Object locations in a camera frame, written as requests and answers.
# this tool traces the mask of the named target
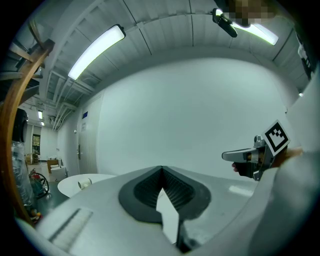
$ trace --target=door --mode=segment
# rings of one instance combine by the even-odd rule
[[[77,125],[77,161],[79,174],[96,174],[97,133],[102,103],[102,92],[91,98],[79,113]]]

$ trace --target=floor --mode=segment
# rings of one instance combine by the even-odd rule
[[[28,172],[33,169],[36,173],[42,174],[49,183],[49,193],[37,200],[37,211],[40,212],[43,217],[46,217],[53,209],[62,204],[69,197],[65,196],[58,190],[58,181],[55,181],[48,171],[48,165],[46,161],[41,161],[39,164],[27,165]]]

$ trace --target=robotic arm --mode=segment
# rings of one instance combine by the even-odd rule
[[[241,176],[259,181],[264,171],[271,168],[275,157],[262,136],[256,135],[252,148],[223,152],[222,159],[235,162]]]

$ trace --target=black rubber gasket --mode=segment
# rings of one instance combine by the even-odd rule
[[[180,223],[199,217],[211,202],[206,186],[167,166],[157,166],[123,185],[118,199],[137,221],[162,224],[162,216],[156,211],[162,188],[178,212]]]

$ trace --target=wall sign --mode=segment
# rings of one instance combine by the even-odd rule
[[[87,129],[87,124],[86,122],[83,122],[81,125],[81,132],[85,131]]]
[[[88,111],[82,115],[82,119],[86,118],[87,116],[88,116]]]

